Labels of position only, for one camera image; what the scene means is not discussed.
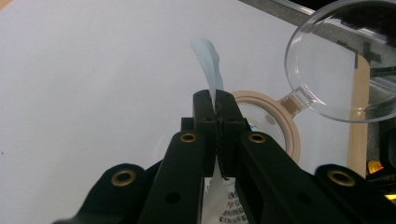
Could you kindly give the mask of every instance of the beige ring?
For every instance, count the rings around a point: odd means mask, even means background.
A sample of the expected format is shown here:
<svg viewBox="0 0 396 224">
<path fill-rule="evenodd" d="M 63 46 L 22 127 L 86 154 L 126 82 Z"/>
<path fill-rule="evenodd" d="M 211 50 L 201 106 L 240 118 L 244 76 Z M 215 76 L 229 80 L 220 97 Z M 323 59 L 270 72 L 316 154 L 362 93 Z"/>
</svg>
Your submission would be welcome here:
<svg viewBox="0 0 396 224">
<path fill-rule="evenodd" d="M 256 91 L 235 91 L 232 93 L 237 103 L 256 105 L 271 114 L 285 136 L 286 153 L 298 163 L 301 153 L 301 141 L 292 115 L 280 102 Z"/>
</svg>

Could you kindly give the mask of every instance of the round plastic lid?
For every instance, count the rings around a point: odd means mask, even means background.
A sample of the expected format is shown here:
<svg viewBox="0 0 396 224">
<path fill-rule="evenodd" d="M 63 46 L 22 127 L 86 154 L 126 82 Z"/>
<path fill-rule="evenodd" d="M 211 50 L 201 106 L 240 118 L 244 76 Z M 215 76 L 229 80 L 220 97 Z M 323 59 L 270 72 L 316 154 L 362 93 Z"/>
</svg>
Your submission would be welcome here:
<svg viewBox="0 0 396 224">
<path fill-rule="evenodd" d="M 255 91 L 233 92 L 235 101 L 252 131 L 267 133 L 298 162 L 301 142 L 289 111 L 271 97 Z"/>
<path fill-rule="evenodd" d="M 285 70 L 299 101 L 330 119 L 369 122 L 396 115 L 396 4 L 338 1 L 300 26 Z"/>
</svg>

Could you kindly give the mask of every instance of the white backdrop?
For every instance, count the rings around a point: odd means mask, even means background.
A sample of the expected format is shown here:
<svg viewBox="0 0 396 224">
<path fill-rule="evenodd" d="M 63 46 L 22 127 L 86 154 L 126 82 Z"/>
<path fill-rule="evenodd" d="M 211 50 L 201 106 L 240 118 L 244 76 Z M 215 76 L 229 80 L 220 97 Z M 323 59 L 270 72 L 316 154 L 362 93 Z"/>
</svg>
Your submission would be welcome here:
<svg viewBox="0 0 396 224">
<path fill-rule="evenodd" d="M 210 39 L 226 91 L 280 99 L 295 26 L 231 0 L 14 0 L 0 11 L 0 222 L 73 216 L 108 168 L 160 160 Z M 346 164 L 348 125 L 304 111 L 300 165 Z"/>
</svg>

